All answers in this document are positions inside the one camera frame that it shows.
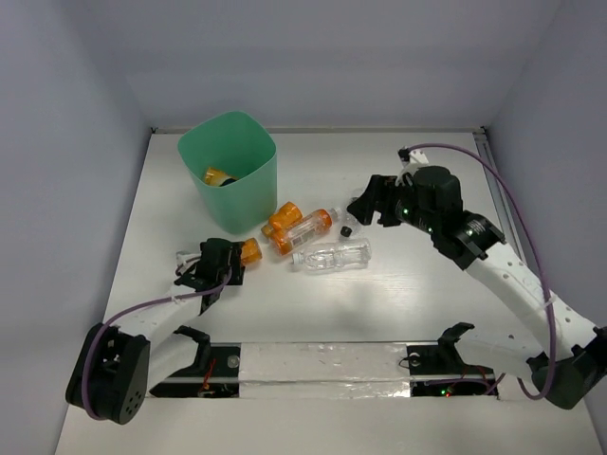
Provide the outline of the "small orange juice bottle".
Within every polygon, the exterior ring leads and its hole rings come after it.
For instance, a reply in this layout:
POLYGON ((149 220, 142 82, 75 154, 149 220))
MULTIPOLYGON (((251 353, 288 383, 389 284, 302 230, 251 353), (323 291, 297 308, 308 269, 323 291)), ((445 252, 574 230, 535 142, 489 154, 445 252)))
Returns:
POLYGON ((241 266, 256 264, 263 258, 262 250, 255 238, 249 238, 241 244, 241 266))

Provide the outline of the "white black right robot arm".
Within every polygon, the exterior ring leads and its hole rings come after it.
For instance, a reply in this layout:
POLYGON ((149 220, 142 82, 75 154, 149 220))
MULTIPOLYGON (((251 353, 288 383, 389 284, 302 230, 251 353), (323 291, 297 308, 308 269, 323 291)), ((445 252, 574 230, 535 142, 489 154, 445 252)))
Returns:
POLYGON ((488 218, 466 210, 459 179, 440 166, 401 177, 374 174, 349 214, 368 226, 402 224, 429 234, 433 247, 491 291, 532 335, 482 336, 459 322, 437 340, 436 359, 446 371, 482 365, 529 381, 554 406, 570 410, 606 374, 606 330, 578 314, 517 256, 488 218))

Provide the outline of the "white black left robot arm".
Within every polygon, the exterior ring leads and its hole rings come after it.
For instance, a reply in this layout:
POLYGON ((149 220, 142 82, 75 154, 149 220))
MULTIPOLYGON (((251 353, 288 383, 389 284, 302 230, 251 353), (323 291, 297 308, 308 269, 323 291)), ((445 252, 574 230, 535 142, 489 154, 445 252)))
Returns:
POLYGON ((256 240, 210 238, 176 255, 166 296, 134 305, 91 327, 68 380, 65 401, 97 421, 129 423, 149 392, 171 374, 212 370, 210 337, 195 319, 244 281, 261 258, 256 240))

